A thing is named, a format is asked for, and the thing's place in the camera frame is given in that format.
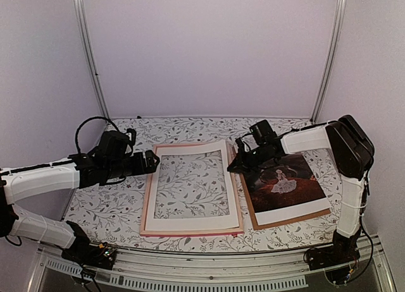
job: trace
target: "white border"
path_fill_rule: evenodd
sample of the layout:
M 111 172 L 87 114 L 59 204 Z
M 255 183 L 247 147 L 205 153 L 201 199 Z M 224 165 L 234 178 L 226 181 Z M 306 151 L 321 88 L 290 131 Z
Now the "white border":
M 273 222 L 286 221 L 288 219 L 301 217 L 311 213 L 319 212 L 330 208 L 327 198 L 321 198 L 305 204 L 292 205 L 290 207 L 255 213 L 258 225 L 271 224 Z
M 227 171 L 228 154 L 227 143 L 225 140 L 187 147 L 158 147 L 156 150 L 156 155 L 161 159 L 164 155 L 204 154 L 218 150 L 221 151 L 225 189 L 228 197 L 229 215 L 190 219 L 155 219 L 154 212 L 160 172 L 159 167 L 152 175 L 151 188 L 149 190 L 149 202 L 147 204 L 145 231 L 205 231 L 239 227 L 234 186 L 232 184 L 230 173 Z

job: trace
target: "floral pattern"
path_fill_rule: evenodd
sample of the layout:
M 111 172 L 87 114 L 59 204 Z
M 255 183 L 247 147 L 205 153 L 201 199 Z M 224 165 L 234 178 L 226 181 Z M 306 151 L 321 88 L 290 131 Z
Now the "floral pattern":
M 121 131 L 137 130 L 135 150 L 152 149 L 159 143 L 212 142 L 245 134 L 258 118 L 144 118 L 119 119 Z M 310 124 L 305 119 L 269 119 L 279 134 Z M 107 241 L 126 248 L 175 252 L 251 252 L 291 249 L 328 243 L 339 220 L 341 184 L 326 150 L 304 153 L 310 168 L 331 203 L 331 213 L 302 222 L 255 231 L 237 176 L 244 234 L 237 236 L 157 238 L 139 235 L 146 176 L 128 177 L 119 185 L 77 190 L 65 219 L 78 223 L 92 241 Z
M 154 218 L 229 215 L 221 151 L 164 155 L 161 159 Z

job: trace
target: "photograph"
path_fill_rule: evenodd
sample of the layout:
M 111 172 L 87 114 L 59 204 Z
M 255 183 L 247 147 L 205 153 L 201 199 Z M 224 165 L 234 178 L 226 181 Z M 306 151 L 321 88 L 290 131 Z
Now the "photograph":
M 244 174 L 255 213 L 292 207 L 325 198 L 302 154 L 293 154 L 263 164 Z

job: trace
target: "floral tablecloth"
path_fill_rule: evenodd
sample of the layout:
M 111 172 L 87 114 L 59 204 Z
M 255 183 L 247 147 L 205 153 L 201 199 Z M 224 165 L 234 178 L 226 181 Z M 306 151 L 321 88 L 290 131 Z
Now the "floral tablecloth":
M 144 118 L 117 119 L 115 123 L 121 131 L 135 128 L 136 150 L 147 150 L 158 143 L 212 142 L 219 139 L 234 142 L 236 137 L 245 134 L 249 127 L 259 120 L 261 119 Z M 310 124 L 306 119 L 268 119 L 268 121 L 278 134 Z M 242 185 L 237 178 L 244 218 L 244 234 L 236 237 L 146 238 L 139 236 L 146 176 L 136 176 L 127 178 L 120 185 L 102 187 L 97 185 L 77 190 L 65 220 L 79 224 L 92 241 L 107 241 L 126 248 L 218 253 L 281 250 L 327 243 L 332 240 L 339 219 L 341 184 L 326 150 L 305 152 L 304 157 L 331 203 L 331 214 L 255 231 L 252 229 Z

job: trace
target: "empty picture frame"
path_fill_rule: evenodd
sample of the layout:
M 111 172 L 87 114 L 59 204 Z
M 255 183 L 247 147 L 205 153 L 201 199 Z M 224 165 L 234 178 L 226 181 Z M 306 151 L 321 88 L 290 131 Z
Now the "empty picture frame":
M 142 236 L 243 233 L 242 214 L 225 140 L 155 145 L 161 159 L 147 179 Z

